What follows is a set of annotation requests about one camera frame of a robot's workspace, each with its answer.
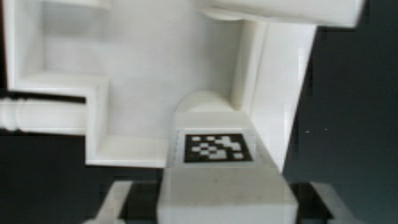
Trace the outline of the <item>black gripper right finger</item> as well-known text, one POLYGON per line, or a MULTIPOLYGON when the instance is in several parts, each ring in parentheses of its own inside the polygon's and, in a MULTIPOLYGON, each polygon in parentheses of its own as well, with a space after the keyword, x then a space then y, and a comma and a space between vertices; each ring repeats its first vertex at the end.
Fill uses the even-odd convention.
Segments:
POLYGON ((359 224, 331 184, 295 183, 294 194, 299 201, 295 224, 359 224))

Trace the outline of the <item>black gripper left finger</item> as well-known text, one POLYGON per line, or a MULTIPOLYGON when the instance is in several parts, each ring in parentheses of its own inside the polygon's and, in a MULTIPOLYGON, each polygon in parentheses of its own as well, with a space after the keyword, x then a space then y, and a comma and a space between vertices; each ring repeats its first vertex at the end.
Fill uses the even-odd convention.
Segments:
POLYGON ((116 181, 96 216, 82 224, 157 224, 159 183, 116 181))

